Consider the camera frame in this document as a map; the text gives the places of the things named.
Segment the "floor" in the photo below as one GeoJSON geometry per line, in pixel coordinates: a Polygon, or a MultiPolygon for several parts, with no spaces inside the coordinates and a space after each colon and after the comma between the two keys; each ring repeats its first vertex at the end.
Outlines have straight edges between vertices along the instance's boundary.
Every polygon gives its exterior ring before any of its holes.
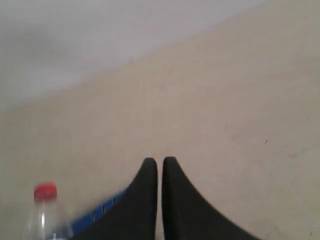
{"type": "MultiPolygon", "coordinates": [[[[33,187],[71,216],[176,156],[208,201],[269,240],[320,239],[320,1],[275,0],[0,116],[0,232],[33,187]]],[[[157,239],[163,239],[159,209],[157,239]]]]}

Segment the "clear plastic bottle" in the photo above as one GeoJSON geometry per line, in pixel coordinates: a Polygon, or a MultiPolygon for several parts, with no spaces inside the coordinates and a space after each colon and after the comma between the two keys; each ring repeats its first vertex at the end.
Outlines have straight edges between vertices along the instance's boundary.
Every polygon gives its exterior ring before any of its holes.
{"type": "Polygon", "coordinates": [[[24,240],[66,240],[73,231],[62,205],[57,201],[54,183],[42,183],[34,189],[34,209],[31,212],[24,240]]]}

